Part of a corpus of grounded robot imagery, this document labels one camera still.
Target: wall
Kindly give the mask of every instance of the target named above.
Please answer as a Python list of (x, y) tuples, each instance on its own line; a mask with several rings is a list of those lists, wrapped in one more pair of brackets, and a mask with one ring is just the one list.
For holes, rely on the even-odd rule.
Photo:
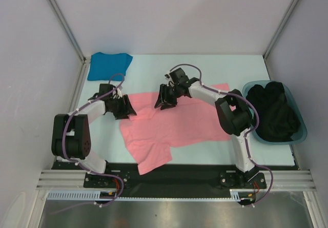
[(268, 60), (272, 77), (292, 91), (308, 129), (296, 145), (328, 210), (328, 0), (301, 0)]
[(25, 192), (21, 227), (53, 161), (53, 117), (67, 112), (80, 63), (46, 0), (0, 0), (0, 36), (0, 223)]
[(91, 55), (260, 54), (291, 0), (57, 0)]

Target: folded blue fabric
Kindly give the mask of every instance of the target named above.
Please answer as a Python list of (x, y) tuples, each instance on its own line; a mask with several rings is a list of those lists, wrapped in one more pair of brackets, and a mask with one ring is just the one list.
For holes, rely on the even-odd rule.
[[(95, 53), (91, 56), (88, 80), (109, 80), (116, 73), (121, 73), (125, 76), (132, 58), (133, 57), (127, 53), (114, 55), (101, 52)], [(112, 80), (122, 81), (122, 77), (118, 75)]]

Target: white table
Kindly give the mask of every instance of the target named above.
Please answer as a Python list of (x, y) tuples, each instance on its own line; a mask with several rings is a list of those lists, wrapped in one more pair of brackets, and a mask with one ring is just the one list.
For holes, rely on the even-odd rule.
[[(242, 91), (243, 86), (254, 80), (268, 80), (269, 76), (260, 55), (134, 55), (123, 83), (125, 94), (159, 91), (166, 83), (164, 74), (173, 66), (189, 63), (203, 72), (202, 81), (208, 85), (228, 83), (230, 89)], [(197, 70), (183, 67), (191, 77), (198, 77)], [(79, 107), (87, 102), (106, 81), (85, 80)], [(92, 149), (108, 162), (132, 163), (135, 160), (127, 151), (119, 120), (111, 113), (98, 118), (90, 125)], [(251, 136), (252, 155), (258, 164), (294, 165), (289, 145), (266, 145)], [(171, 148), (173, 160), (182, 164), (234, 164), (231, 141), (206, 141), (181, 148)]]

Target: metal floor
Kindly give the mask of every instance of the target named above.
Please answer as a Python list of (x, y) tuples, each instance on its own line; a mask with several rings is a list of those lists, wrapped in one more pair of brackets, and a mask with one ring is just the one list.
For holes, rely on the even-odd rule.
[(39, 228), (302, 228), (313, 227), (302, 192), (270, 193), (255, 208), (235, 202), (115, 201), (108, 207), (47, 201)]

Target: teal laundry basket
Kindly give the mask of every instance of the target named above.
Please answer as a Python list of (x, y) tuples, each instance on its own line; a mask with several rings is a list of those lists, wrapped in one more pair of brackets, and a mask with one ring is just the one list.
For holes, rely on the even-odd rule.
[[(270, 82), (272, 82), (272, 80), (259, 80), (259, 81), (249, 82), (243, 87), (242, 93), (243, 93), (244, 97), (246, 97), (249, 90), (253, 86), (261, 85), (261, 86), (265, 87)], [(298, 117), (298, 119), (301, 123), (301, 126), (299, 127), (298, 132), (294, 133), (291, 136), (292, 141), (289, 141), (289, 142), (269, 142), (269, 141), (265, 141), (257, 135), (256, 131), (253, 131), (254, 137), (262, 143), (272, 144), (272, 145), (297, 144), (297, 143), (303, 142), (306, 139), (307, 135), (308, 135), (308, 131), (306, 129), (304, 120), (302, 118), (301, 113), (299, 112), (299, 109), (298, 109), (297, 104), (296, 104), (296, 102), (295, 102), (295, 100), (294, 100), (294, 98), (291, 94), (291, 91), (288, 89), (287, 86), (283, 85), (283, 87), (285, 89), (285, 95), (286, 95), (286, 98), (287, 98), (287, 103), (294, 110), (296, 116)]]

